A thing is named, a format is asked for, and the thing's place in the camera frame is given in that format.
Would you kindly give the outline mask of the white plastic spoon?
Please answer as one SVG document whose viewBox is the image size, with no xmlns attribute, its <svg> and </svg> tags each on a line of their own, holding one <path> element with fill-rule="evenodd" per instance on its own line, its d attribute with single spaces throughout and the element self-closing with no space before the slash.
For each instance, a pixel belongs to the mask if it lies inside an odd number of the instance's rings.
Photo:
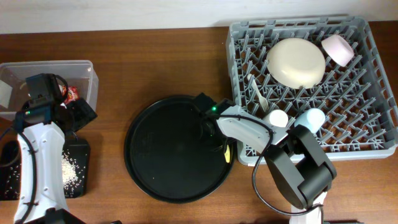
<svg viewBox="0 0 398 224">
<path fill-rule="evenodd" d="M 269 105 L 268 105 L 268 101 L 267 99 L 261 94 L 259 88 L 257 87 L 254 75 L 252 75 L 251 73 L 249 73 L 247 75 L 247 80 L 249 82 L 249 84 L 251 85 L 252 89 L 254 90 L 256 96 L 258 97 L 259 100 L 259 104 L 261 106 L 261 108 L 263 109 L 264 112 L 267 112 L 269 109 Z"/>
</svg>

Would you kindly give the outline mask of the red snack wrapper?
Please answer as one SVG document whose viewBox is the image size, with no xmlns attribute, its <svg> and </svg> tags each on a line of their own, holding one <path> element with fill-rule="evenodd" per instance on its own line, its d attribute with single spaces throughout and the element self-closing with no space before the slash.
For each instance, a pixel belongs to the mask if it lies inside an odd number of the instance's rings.
<svg viewBox="0 0 398 224">
<path fill-rule="evenodd" d="M 64 101 L 65 104 L 69 104 L 72 101 L 76 101 L 80 98 L 78 88 L 76 86 L 69 86 L 66 88 L 64 85 L 60 85 L 62 95 L 67 94 L 67 99 Z"/>
</svg>

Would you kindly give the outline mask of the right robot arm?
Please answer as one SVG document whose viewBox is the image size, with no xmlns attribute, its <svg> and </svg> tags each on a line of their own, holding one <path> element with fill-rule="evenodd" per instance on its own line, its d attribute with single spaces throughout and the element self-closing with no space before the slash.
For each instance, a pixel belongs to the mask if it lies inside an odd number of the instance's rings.
<svg viewBox="0 0 398 224">
<path fill-rule="evenodd" d="M 274 126 L 247 112 L 228 99 L 216 103 L 206 95 L 193 100 L 200 114 L 202 130 L 211 136 L 248 144 L 259 152 L 252 172 L 252 186 L 258 192 L 256 174 L 265 160 L 291 212 L 265 205 L 290 217 L 290 223 L 323 223 L 323 201 L 337 173 L 331 160 L 307 125 L 292 129 Z"/>
</svg>

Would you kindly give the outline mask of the white cup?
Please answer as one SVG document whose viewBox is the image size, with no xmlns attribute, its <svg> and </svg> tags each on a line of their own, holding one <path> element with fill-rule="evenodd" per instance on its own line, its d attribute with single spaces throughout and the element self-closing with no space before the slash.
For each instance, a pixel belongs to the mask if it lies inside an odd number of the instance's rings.
<svg viewBox="0 0 398 224">
<path fill-rule="evenodd" d="M 273 126 L 285 128 L 289 118 L 287 113 L 282 110 L 272 110 L 262 120 Z"/>
</svg>

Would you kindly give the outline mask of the light blue cup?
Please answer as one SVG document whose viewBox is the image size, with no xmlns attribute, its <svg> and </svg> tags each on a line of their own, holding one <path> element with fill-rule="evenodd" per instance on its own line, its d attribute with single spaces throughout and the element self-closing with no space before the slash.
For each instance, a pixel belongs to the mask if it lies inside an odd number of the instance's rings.
<svg viewBox="0 0 398 224">
<path fill-rule="evenodd" d="M 302 125 L 315 134 L 326 120 L 324 112 L 318 108 L 311 108 L 301 114 L 294 122 L 294 126 Z"/>
</svg>

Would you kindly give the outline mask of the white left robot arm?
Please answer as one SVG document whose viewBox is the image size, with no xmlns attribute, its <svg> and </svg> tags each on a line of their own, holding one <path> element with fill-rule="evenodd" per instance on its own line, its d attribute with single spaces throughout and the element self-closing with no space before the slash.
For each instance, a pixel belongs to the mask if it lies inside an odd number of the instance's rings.
<svg viewBox="0 0 398 224">
<path fill-rule="evenodd" d="M 81 223 L 67 206 L 62 180 L 65 136 L 97 117 L 82 98 L 66 105 L 54 101 L 16 113 L 12 129 L 21 152 L 21 194 L 14 223 Z"/>
</svg>

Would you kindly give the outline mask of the pink bowl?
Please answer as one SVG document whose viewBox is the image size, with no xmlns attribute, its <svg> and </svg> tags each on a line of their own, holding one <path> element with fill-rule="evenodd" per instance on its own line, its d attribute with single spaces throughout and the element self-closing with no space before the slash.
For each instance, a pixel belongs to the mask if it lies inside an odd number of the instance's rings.
<svg viewBox="0 0 398 224">
<path fill-rule="evenodd" d="M 338 34 L 321 41 L 321 45 L 328 56 L 339 66 L 345 67 L 354 57 L 354 50 L 350 44 Z"/>
</svg>

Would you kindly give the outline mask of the yellow plastic spoon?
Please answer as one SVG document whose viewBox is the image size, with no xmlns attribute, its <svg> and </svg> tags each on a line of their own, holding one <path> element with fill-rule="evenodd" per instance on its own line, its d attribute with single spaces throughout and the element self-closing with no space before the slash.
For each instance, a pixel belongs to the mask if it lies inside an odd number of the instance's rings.
<svg viewBox="0 0 398 224">
<path fill-rule="evenodd" d="M 230 148 L 228 145 L 225 147 L 225 150 L 224 150 L 224 158 L 225 158 L 226 163 L 231 162 L 231 151 L 230 151 Z"/>
</svg>

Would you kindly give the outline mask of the large cream bowl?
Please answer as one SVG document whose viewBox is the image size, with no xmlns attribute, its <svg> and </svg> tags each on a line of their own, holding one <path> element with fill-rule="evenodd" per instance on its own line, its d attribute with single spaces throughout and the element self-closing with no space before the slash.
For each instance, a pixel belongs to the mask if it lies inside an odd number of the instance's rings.
<svg viewBox="0 0 398 224">
<path fill-rule="evenodd" d="M 289 88 L 311 88 L 324 76 L 326 62 L 321 50 L 299 38 L 281 40 L 267 53 L 267 69 L 274 79 Z"/>
</svg>

